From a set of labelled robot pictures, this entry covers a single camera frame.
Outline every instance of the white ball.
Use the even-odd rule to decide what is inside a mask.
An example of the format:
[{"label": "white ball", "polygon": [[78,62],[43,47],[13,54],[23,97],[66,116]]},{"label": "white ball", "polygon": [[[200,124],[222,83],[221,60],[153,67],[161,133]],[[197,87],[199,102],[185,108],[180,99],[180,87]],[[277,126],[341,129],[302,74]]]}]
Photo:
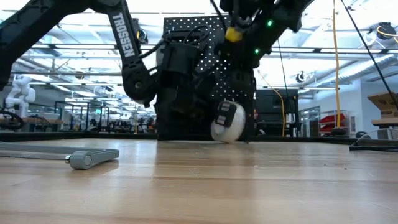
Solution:
[{"label": "white ball", "polygon": [[244,112],[244,108],[240,104],[232,101],[228,101],[228,103],[236,105],[232,124],[229,128],[226,128],[222,125],[216,124],[216,121],[213,121],[211,123],[211,137],[215,141],[232,143],[238,140],[243,132],[244,125],[246,123],[246,114]]}]

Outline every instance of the yellow cable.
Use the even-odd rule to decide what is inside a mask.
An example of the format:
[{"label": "yellow cable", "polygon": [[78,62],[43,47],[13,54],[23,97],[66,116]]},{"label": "yellow cable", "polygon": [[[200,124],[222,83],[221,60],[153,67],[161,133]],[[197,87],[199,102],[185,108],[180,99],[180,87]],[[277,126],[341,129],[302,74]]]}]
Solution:
[{"label": "yellow cable", "polygon": [[380,31],[380,28],[382,28],[382,27],[379,26],[379,27],[377,28],[377,32],[378,32],[378,33],[380,33],[380,34],[382,34],[382,35],[386,35],[386,36],[388,36],[388,37],[393,37],[394,40],[395,40],[395,41],[397,42],[397,44],[398,44],[398,39],[397,39],[398,34],[387,34],[387,33],[385,33],[385,32],[381,32],[381,31]]},{"label": "yellow cable", "polygon": [[335,55],[336,55],[336,105],[337,105],[337,128],[340,128],[340,96],[338,93],[338,75],[340,70],[340,63],[338,61],[337,50],[337,34],[336,34],[336,0],[333,0],[333,39],[335,42]]},{"label": "yellow cable", "polygon": [[[269,88],[271,88],[272,90],[273,87],[267,82],[267,80],[260,74],[261,78],[266,81],[267,85],[269,86]],[[279,98],[280,98],[280,102],[282,103],[282,137],[285,136],[285,125],[286,125],[286,120],[285,120],[285,105],[284,105],[284,99],[283,97],[278,93],[278,91],[274,90],[276,92],[276,94],[278,94]]]},{"label": "yellow cable", "polygon": [[385,32],[380,31],[380,28],[382,28],[382,27],[379,26],[379,27],[377,28],[377,31],[378,31],[380,34],[386,35],[386,36],[388,36],[388,37],[398,37],[398,34],[387,34],[387,33],[385,33]]}]

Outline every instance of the white robot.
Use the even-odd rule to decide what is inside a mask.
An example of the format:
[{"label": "white robot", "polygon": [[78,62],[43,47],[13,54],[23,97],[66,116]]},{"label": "white robot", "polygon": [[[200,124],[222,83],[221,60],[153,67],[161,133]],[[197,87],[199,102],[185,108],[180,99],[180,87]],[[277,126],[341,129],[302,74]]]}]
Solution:
[{"label": "white robot", "polygon": [[32,79],[23,75],[16,75],[14,81],[12,81],[11,92],[6,98],[6,111],[16,113],[14,106],[19,105],[19,110],[16,113],[21,118],[28,117],[29,103],[32,103],[36,99],[36,91],[30,87],[30,81]]}]

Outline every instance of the black pegboard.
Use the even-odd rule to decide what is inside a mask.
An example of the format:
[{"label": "black pegboard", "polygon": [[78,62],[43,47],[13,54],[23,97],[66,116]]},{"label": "black pegboard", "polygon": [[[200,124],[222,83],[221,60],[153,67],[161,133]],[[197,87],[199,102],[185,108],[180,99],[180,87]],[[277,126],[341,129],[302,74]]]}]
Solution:
[{"label": "black pegboard", "polygon": [[[224,16],[225,23],[228,27],[230,18]],[[201,16],[201,17],[171,17],[164,19],[163,32],[166,33],[170,30],[192,30],[196,26],[207,25],[210,30],[205,29],[209,32],[207,39],[207,48],[202,53],[202,59],[198,66],[195,68],[197,73],[202,73],[210,70],[217,63],[218,67],[212,73],[216,78],[216,85],[214,89],[209,92],[209,98],[214,99],[215,102],[219,103],[224,100],[235,101],[241,104],[246,110],[246,127],[241,136],[241,140],[249,141],[250,135],[253,133],[254,121],[253,121],[253,94],[246,95],[243,90],[233,88],[229,75],[230,64],[227,60],[220,60],[219,56],[214,53],[216,40],[224,38],[224,30],[222,23],[218,16]],[[157,51],[157,65],[160,65],[163,59],[162,48]]]},{"label": "black pegboard", "polygon": [[[229,16],[224,17],[225,23],[228,26]],[[216,45],[216,39],[219,38],[220,34],[223,34],[223,26],[218,16],[202,16],[202,17],[172,17],[165,18],[163,29],[164,32],[170,30],[191,30],[196,26],[207,25],[210,30],[204,29],[209,32],[208,46],[206,51],[202,54],[202,59],[200,60],[196,71],[198,73],[205,72],[211,69],[215,63],[219,66],[213,72],[216,77],[216,86],[210,94],[212,98],[216,101],[237,101],[239,103],[245,102],[248,98],[253,98],[253,96],[247,96],[242,90],[237,90],[232,88],[231,84],[228,83],[228,72],[230,64],[224,60],[220,61],[218,55],[214,54],[214,47]],[[157,63],[161,63],[162,56],[159,54],[157,57]]]}]

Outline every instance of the cardboard box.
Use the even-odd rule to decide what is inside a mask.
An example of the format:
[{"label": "cardboard box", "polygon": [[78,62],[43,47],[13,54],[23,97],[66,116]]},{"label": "cardboard box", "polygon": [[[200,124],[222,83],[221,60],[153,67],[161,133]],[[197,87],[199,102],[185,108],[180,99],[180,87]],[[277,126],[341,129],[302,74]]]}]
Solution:
[{"label": "cardboard box", "polygon": [[[398,95],[394,92],[392,94],[394,94],[396,101],[398,102]],[[381,119],[398,118],[398,109],[396,108],[390,94],[378,93],[369,95],[368,99],[380,109]]]}]

